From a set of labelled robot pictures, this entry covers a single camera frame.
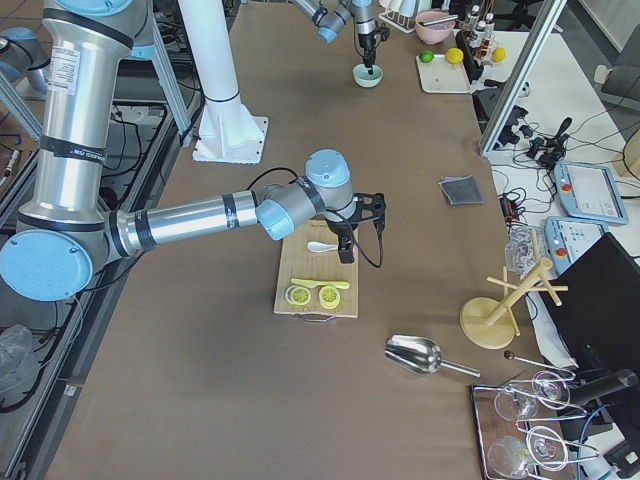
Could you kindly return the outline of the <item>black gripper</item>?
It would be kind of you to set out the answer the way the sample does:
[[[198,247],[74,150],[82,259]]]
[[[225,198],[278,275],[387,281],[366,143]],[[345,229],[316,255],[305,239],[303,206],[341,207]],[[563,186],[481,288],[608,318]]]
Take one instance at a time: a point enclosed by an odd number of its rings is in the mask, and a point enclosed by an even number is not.
[[[352,264],[354,262],[354,232],[356,227],[350,220],[337,212],[325,214],[325,220],[331,232],[338,238],[338,256],[342,264]]]
[[[363,64],[366,68],[367,74],[373,74],[374,57],[376,56],[376,31],[373,30],[368,33],[356,33],[357,38],[357,53],[363,58]]]

